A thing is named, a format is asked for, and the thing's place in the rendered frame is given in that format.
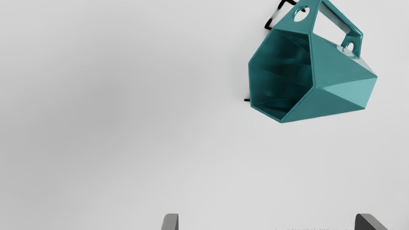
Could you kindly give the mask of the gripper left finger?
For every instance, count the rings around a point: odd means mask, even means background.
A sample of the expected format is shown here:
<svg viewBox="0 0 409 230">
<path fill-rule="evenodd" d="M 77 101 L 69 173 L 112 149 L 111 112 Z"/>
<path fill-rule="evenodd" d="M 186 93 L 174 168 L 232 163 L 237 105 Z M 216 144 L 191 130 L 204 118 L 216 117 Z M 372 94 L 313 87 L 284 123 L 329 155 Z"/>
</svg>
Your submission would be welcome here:
<svg viewBox="0 0 409 230">
<path fill-rule="evenodd" d="M 161 230 L 179 230 L 179 215 L 178 214 L 166 214 Z"/>
</svg>

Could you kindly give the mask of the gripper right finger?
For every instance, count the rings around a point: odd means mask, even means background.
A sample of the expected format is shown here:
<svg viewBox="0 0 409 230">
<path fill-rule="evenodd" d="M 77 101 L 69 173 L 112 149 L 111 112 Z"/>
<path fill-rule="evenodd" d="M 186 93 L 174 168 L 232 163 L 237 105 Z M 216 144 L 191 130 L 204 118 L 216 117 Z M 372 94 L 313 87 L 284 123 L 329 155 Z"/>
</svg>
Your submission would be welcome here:
<svg viewBox="0 0 409 230">
<path fill-rule="evenodd" d="M 359 213 L 355 217 L 354 230 L 388 230 L 380 221 L 373 215 L 367 213 Z"/>
</svg>

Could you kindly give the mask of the teal faceted mug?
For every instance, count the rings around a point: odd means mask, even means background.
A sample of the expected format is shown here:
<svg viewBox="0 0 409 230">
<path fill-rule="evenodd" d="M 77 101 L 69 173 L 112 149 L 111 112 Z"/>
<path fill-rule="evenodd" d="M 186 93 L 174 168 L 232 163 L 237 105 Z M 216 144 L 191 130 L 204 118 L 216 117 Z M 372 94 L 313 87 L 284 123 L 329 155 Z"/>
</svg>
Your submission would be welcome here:
<svg viewBox="0 0 409 230">
<path fill-rule="evenodd" d="M 313 33 L 319 12 L 346 34 L 340 45 Z M 280 123 L 365 109 L 377 75 L 362 40 L 329 0 L 299 0 L 248 63 L 250 106 Z"/>
</svg>

